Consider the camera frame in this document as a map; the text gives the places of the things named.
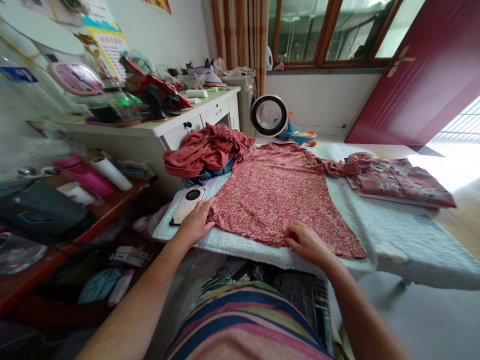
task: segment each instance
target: red door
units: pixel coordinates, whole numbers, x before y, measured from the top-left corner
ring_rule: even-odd
[[[381,76],[346,143],[425,145],[480,95],[480,1],[426,0],[391,66],[402,55],[414,60]]]

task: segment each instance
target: door handle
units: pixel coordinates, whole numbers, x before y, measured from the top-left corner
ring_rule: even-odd
[[[409,49],[410,49],[410,45],[407,45],[400,51],[400,53],[398,54],[398,58],[393,63],[390,70],[388,71],[388,74],[386,75],[387,78],[391,78],[395,74],[395,72],[399,68],[399,65],[402,62],[412,63],[412,62],[415,61],[415,59],[416,59],[415,57],[405,57],[405,55],[407,55],[407,52],[409,51]]]

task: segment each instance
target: paper towel roll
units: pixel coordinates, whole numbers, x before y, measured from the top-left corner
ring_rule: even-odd
[[[187,90],[186,95],[189,98],[208,98],[209,93],[207,90]]]
[[[90,164],[100,174],[114,183],[120,190],[127,191],[133,188],[133,184],[118,170],[106,157],[97,157]]]

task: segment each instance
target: hand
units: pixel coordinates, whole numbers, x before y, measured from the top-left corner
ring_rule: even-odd
[[[170,242],[184,248],[188,251],[193,245],[198,243],[215,226],[213,221],[205,224],[210,207],[215,201],[215,197],[210,200],[200,200],[195,208],[183,219],[175,236]]]
[[[286,227],[285,241],[298,255],[323,271],[342,264],[320,236],[303,222],[294,221]]]

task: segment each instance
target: white cylinder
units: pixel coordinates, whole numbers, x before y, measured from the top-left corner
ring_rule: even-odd
[[[208,98],[209,93],[207,90],[187,90],[186,95],[189,98]]]
[[[133,184],[113,165],[106,157],[97,157],[90,164],[100,174],[114,183],[120,190],[127,191],[133,188]]]
[[[74,202],[81,205],[89,205],[95,201],[95,198],[86,190],[80,187],[78,182],[69,182],[57,188],[61,193],[67,195]]]

